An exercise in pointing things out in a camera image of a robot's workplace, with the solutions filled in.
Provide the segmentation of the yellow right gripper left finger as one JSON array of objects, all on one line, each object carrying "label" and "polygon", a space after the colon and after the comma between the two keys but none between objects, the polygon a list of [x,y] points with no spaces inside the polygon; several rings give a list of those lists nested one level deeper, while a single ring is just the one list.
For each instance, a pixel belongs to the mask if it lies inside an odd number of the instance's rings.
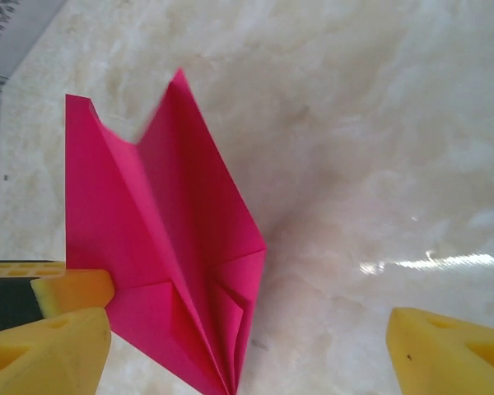
[{"label": "yellow right gripper left finger", "polygon": [[110,343],[102,308],[0,331],[0,394],[94,394]]}]

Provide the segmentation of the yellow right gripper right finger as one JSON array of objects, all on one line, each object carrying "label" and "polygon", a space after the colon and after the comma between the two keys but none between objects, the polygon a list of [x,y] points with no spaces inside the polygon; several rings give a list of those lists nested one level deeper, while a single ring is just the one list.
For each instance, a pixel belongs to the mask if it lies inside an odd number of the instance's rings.
[{"label": "yellow right gripper right finger", "polygon": [[494,328],[394,308],[386,345],[403,394],[494,394]]}]

